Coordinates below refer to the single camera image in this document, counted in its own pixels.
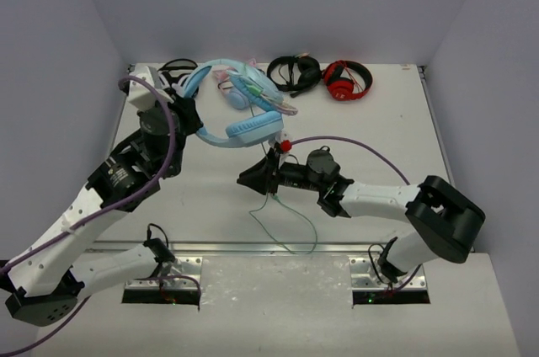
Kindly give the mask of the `light blue headphones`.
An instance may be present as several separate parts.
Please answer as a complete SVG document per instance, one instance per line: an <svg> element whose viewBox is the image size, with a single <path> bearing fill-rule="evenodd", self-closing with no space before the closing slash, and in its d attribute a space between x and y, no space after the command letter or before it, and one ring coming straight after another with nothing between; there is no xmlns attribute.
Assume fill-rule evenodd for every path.
<svg viewBox="0 0 539 357"><path fill-rule="evenodd" d="M278 110L278 106L284 103L281 92L258 68L245 62L217 59L199 65L185 81L184 96L192 98L210 70L217 66L225 66L225 72L233 87L263 112L230 124L225 129L227 134L225 138L211 134L202 126L196 131L196 135L202 141L221 148L252 147L269 140L283 130L282 113Z"/></svg>

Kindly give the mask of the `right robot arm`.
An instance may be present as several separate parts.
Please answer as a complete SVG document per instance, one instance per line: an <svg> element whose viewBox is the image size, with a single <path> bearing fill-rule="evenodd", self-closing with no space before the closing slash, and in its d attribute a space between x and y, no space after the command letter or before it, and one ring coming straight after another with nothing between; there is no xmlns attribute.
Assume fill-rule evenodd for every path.
<svg viewBox="0 0 539 357"><path fill-rule="evenodd" d="M259 194L276 194L280 186L313 191L318 206L331 217L408 223L412 232L391 239L377 260L379 274L392 284L431 260L467 261L486 216L443 178L429 175L420 184L384 186L363 184L340 171L327 147L312 151L303 164L283 162L270 149L239 174L237 183Z"/></svg>

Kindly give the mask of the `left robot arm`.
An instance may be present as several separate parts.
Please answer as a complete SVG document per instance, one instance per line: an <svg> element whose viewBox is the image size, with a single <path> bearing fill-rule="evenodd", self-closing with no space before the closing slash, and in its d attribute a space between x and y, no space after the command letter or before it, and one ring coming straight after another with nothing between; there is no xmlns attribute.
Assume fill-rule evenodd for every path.
<svg viewBox="0 0 539 357"><path fill-rule="evenodd" d="M139 129L115 146L45 234L2 267L12 318L49 326L88 296L129 280L151 280L175 264L157 237L95 262L79 259L104 231L156 194L160 180L180 174L186 138L202 122L193 99L175 99L168 109L170 120L158 104L138 112Z"/></svg>

